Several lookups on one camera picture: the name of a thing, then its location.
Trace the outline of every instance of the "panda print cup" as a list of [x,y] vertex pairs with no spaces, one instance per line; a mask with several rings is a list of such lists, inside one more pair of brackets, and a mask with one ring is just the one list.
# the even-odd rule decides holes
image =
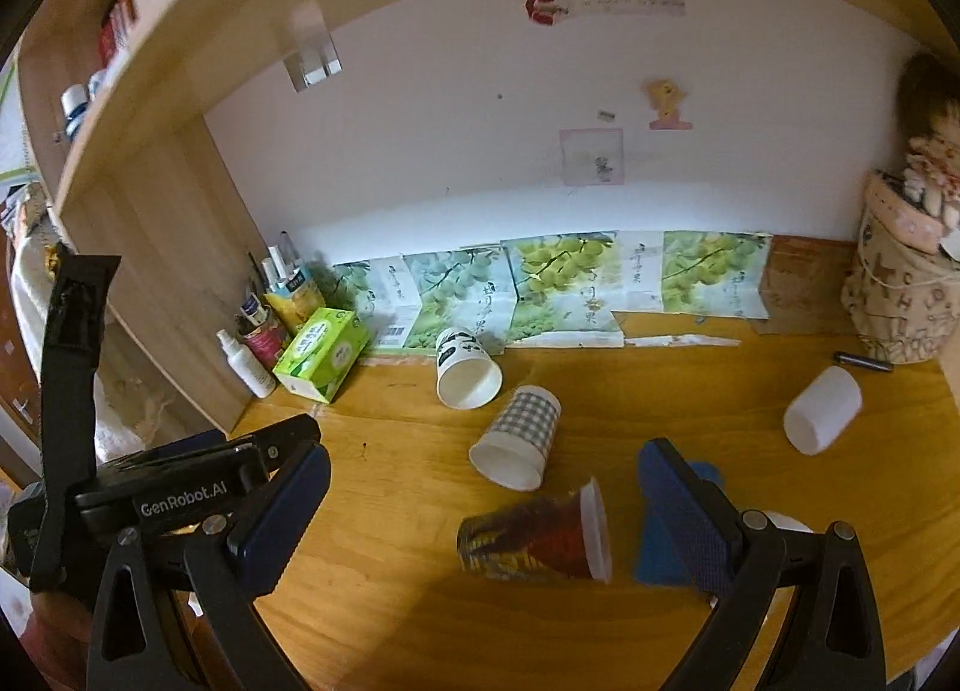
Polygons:
[[500,367],[466,328],[447,328],[437,337],[437,395],[454,410],[475,410],[496,398]]

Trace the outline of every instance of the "blue cloth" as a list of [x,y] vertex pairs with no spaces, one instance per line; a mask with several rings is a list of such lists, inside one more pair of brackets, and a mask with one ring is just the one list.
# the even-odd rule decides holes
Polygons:
[[[701,480],[710,480],[723,488],[723,478],[713,464],[694,461],[690,468]],[[646,510],[640,555],[634,565],[634,579],[645,585],[693,585],[693,577],[674,552],[664,524],[651,509]]]

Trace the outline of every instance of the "blue sponge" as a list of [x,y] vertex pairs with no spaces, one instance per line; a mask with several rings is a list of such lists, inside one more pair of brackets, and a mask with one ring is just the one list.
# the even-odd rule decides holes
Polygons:
[[[643,524],[643,536],[640,541],[640,555],[637,556],[637,563],[634,566],[634,579],[646,585],[673,585],[689,586],[695,585],[693,575],[686,569],[683,560],[674,551],[673,541],[667,531],[664,522],[659,518],[656,509],[653,509],[653,501],[656,495],[651,494],[651,489],[655,487],[656,478],[644,478],[644,467],[641,459],[638,462],[638,475],[640,475],[641,487],[647,496],[646,518]],[[723,488],[723,478],[719,470],[713,464],[707,464],[704,461],[694,461],[690,468],[702,480],[716,483],[719,488]]]

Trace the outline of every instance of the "white wall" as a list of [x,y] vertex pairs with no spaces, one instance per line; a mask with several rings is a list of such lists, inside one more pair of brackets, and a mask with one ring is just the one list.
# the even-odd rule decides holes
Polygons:
[[[342,74],[280,63],[206,115],[265,239],[328,260],[600,228],[853,237],[865,170],[896,158],[919,46],[837,0],[686,0],[686,16],[531,23],[523,0],[404,0],[333,34]],[[648,129],[671,76],[688,132]],[[624,131],[627,184],[560,182],[559,131]]]

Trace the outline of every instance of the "paper cup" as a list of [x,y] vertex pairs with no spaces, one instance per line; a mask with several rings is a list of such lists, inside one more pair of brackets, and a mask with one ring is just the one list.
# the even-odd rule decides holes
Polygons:
[[539,496],[460,524],[464,569],[491,579],[598,579],[613,574],[596,480],[560,498]]
[[544,481],[559,419],[560,402],[553,393],[534,384],[520,386],[470,448],[470,463],[504,488],[536,490]]
[[500,367],[472,333],[447,328],[437,337],[437,395],[454,410],[475,410],[496,398]]
[[831,366],[787,408],[786,437],[800,453],[815,456],[832,445],[862,406],[860,386],[850,372]]

